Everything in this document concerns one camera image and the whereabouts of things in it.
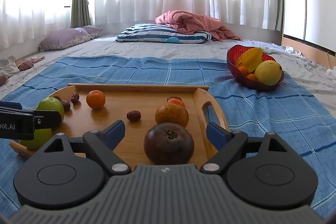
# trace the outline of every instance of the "striped pillow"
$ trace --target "striped pillow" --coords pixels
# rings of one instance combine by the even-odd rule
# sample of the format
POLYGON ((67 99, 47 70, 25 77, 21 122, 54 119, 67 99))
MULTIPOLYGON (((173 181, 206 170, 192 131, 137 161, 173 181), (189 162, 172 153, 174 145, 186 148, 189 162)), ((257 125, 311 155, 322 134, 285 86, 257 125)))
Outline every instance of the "striped pillow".
POLYGON ((205 31, 182 34, 167 25, 144 23, 125 29, 116 41, 201 44, 210 39, 211 34, 205 31))

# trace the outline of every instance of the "pink comforter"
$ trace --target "pink comforter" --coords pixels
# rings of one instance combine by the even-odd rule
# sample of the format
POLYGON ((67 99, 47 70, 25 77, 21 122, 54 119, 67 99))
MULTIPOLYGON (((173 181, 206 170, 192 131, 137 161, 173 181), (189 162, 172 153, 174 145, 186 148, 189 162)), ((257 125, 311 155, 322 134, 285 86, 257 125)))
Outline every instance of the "pink comforter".
POLYGON ((158 16, 155 22, 171 26, 183 34, 208 31, 212 35, 212 38, 217 41, 222 41, 223 39, 241 40, 233 31, 226 28, 221 20, 190 12, 168 11, 158 16))

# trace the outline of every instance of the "fruit bowl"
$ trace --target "fruit bowl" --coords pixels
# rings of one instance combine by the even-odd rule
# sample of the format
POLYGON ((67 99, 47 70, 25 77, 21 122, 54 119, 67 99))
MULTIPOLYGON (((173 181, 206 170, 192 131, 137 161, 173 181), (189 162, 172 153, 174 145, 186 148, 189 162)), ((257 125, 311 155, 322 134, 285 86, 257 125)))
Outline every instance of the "fruit bowl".
MULTIPOLYGON (((246 78, 238 70, 238 68, 235 66, 235 63, 238 60, 238 58, 244 52, 246 52, 247 50, 249 50, 251 48, 254 48, 254 47, 244 47, 242 45, 235 45, 227 51, 227 56, 226 56, 227 65, 228 65, 232 75, 234 76, 236 82, 242 84, 243 86, 247 87, 248 89, 257 90, 257 91, 272 91, 272 90, 275 90, 277 88, 277 86, 282 83, 282 81, 284 79, 284 72, 282 72, 281 78, 276 85, 268 86, 268 85, 265 85, 261 82, 253 81, 253 80, 250 80, 250 79, 246 78)), ((271 56, 269 56, 265 53, 262 54, 262 60, 263 61, 266 61, 266 60, 276 61, 273 57, 271 57, 271 56)))

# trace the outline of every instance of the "wooden tray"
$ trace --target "wooden tray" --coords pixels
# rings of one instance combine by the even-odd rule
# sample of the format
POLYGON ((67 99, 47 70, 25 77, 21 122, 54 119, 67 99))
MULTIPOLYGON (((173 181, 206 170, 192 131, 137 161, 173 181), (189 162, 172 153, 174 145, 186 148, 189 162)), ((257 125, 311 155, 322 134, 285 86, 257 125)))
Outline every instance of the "wooden tray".
MULTIPOLYGON (((79 137, 90 130, 103 130, 120 119, 125 123, 126 134, 114 152, 132 169, 138 164, 149 165, 152 163, 144 153, 144 136, 156 125, 156 109, 163 105, 169 96, 178 96, 189 113, 186 129, 192 135, 195 144, 194 155, 189 163, 200 167, 217 152, 206 137, 208 121, 204 109, 212 105, 219 124, 228 130, 225 115, 215 98, 207 92, 208 89, 208 86, 188 85, 68 84, 50 96, 57 95, 70 101, 71 95, 78 93, 80 100, 76 105, 71 103, 71 109, 65 112, 63 123, 53 129, 53 133, 64 132, 68 137, 79 137), (92 110, 86 103, 86 95, 92 90, 101 90, 105 94, 106 103, 100 110, 92 110), (130 122, 126 118, 127 112, 132 110, 141 112, 139 122, 130 122)), ((34 153, 18 143, 11 142, 10 145, 26 157, 34 153)))

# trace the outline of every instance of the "metal pin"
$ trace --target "metal pin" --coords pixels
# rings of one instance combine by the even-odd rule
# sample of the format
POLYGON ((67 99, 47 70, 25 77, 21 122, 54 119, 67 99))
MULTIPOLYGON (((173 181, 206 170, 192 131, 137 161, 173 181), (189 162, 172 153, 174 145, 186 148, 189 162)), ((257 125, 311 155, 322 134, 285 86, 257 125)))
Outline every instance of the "metal pin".
POLYGON ((208 172, 215 172, 219 170, 219 165, 214 163, 204 164, 203 169, 208 172))
POLYGON ((125 172, 128 166, 126 164, 113 164, 111 168, 114 172, 125 172))

